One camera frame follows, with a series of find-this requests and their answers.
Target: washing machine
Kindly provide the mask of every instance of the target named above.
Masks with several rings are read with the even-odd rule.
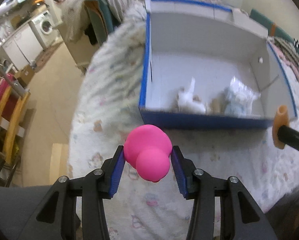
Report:
[[[43,11],[29,22],[38,42],[47,49],[58,36],[58,31],[53,30],[54,22],[49,11]]]

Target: white cabinet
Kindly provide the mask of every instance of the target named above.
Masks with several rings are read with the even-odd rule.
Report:
[[[2,55],[5,52],[5,54],[9,57],[10,61],[14,64],[14,66],[18,70],[21,70],[23,67],[25,67],[28,64],[27,59],[22,54],[21,50],[19,49],[19,47],[17,46],[13,38],[5,42],[1,50],[3,51],[2,53],[0,53],[0,55]]]
[[[14,35],[14,40],[29,62],[35,60],[43,50],[28,24],[17,31]]]

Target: bed sheet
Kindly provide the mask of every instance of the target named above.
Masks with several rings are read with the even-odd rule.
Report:
[[[79,92],[69,141],[71,178],[85,176],[111,158],[128,133],[143,124],[138,100],[145,42],[146,13],[132,8],[123,24],[94,55]],[[299,83],[283,64],[296,105],[299,130]],[[272,130],[165,130],[185,158],[214,177],[237,176],[261,209],[268,211],[299,187],[299,152],[278,150]],[[158,183],[144,181],[125,164],[117,194],[104,200],[111,239],[185,239],[193,201],[179,193],[173,170]],[[81,216],[81,206],[77,211]],[[220,231],[216,199],[215,231]]]

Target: cardboard box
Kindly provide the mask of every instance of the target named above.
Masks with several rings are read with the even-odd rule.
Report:
[[[22,70],[15,73],[14,77],[18,80],[22,87],[27,87],[32,80],[35,71],[30,65],[26,65]]]
[[[267,128],[280,105],[296,106],[267,29],[238,9],[193,0],[147,0],[144,71],[139,109],[145,124],[175,129]],[[180,87],[196,79],[203,102],[241,80],[261,97],[252,116],[173,113]]]

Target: pink ball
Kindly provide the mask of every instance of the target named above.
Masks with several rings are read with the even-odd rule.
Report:
[[[169,168],[169,157],[158,148],[143,150],[136,160],[137,173],[148,181],[157,182],[164,178]]]
[[[151,124],[142,125],[128,135],[124,144],[124,158],[136,169],[137,156],[147,148],[158,148],[169,157],[172,152],[172,143],[160,128]]]

